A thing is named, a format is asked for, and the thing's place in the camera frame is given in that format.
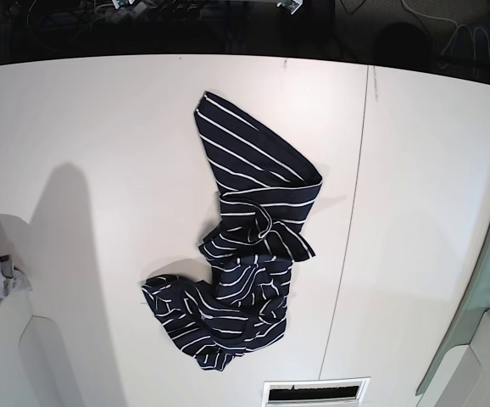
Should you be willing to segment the navy white striped t-shirt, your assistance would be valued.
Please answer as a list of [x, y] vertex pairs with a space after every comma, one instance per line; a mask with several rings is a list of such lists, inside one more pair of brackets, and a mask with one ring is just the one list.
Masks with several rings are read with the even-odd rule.
[[194, 119], [219, 190], [220, 223], [199, 251], [210, 281], [161, 274], [143, 295], [173, 344], [206, 371], [283, 338], [292, 267], [314, 256], [302, 229], [322, 186], [291, 144], [206, 92]]

